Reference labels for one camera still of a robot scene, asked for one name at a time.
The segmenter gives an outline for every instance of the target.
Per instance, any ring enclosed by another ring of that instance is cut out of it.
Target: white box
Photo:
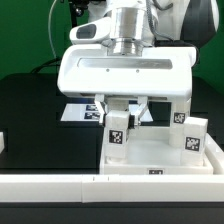
[[[83,176],[82,202],[120,201],[120,176]]]
[[[207,133],[207,126],[207,119],[188,117],[184,122],[184,135],[204,137]]]

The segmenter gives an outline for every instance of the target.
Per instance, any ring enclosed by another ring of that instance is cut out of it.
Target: green wall
[[[47,33],[48,13],[53,0],[10,0],[0,4],[0,78],[26,73],[53,58]],[[224,94],[224,1],[218,34],[200,50],[200,64],[193,75],[202,77]],[[70,45],[68,3],[58,1],[53,15],[52,36],[58,56]],[[55,72],[45,69],[43,72]]]

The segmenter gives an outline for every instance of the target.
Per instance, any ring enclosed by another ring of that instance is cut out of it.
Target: white block
[[[0,132],[0,153],[4,150],[5,144],[4,144],[4,136],[3,133]]]
[[[114,144],[107,144],[105,156],[125,159],[127,156],[127,149],[128,149],[128,143],[126,143],[125,145],[118,145],[118,146]]]
[[[219,175],[122,176],[121,202],[221,202],[223,189]]]
[[[0,175],[0,202],[81,201],[81,175]]]
[[[184,122],[186,136],[204,136],[207,133],[208,120],[203,118],[188,117]]]
[[[82,202],[119,202],[120,176],[83,176]]]
[[[130,112],[111,110],[106,116],[106,127],[117,129],[127,129]]]
[[[196,154],[194,152],[183,150],[181,152],[181,165],[186,166],[203,166],[204,154]]]

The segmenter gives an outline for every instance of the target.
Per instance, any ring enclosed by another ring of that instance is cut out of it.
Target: white plastic part
[[[105,68],[103,62],[99,67],[91,67],[89,64],[80,63],[84,59],[93,61],[93,58],[95,61],[98,60],[98,63],[102,59],[119,60],[120,63],[123,63],[124,59],[125,63],[127,58],[107,56],[107,48],[98,44],[73,45],[63,57],[58,87],[69,97],[80,97],[80,93],[85,93],[167,97],[168,101],[186,101],[191,98],[191,66],[195,62],[195,57],[196,50],[193,47],[144,48],[142,57],[129,58],[130,63],[144,59],[170,60],[172,69],[140,69],[125,66],[110,68],[109,65]]]
[[[90,24],[94,24],[96,26],[95,36],[91,39],[78,39],[77,38],[78,30],[81,27],[85,27]],[[110,27],[111,27],[111,18],[104,17],[92,23],[88,23],[88,24],[73,28],[70,31],[70,40],[72,41],[73,44],[93,44],[93,43],[101,42],[104,39],[107,39],[109,37]]]
[[[4,148],[5,148],[4,136],[3,136],[3,133],[0,132],[0,154],[4,150]]]
[[[81,201],[81,175],[0,175],[0,202]]]
[[[95,175],[83,176],[83,202],[119,202],[120,176]]]
[[[0,175],[0,202],[223,202],[223,175]]]
[[[224,153],[210,135],[206,135],[205,153],[209,158],[214,174],[224,174]]]
[[[101,174],[149,175],[160,174],[213,174],[213,167],[206,156],[203,166],[182,165],[181,148],[169,145],[168,127],[139,127],[130,130],[127,159],[122,164],[111,164],[105,160],[104,135],[101,154]]]
[[[224,178],[203,175],[123,176],[121,201],[223,202]]]

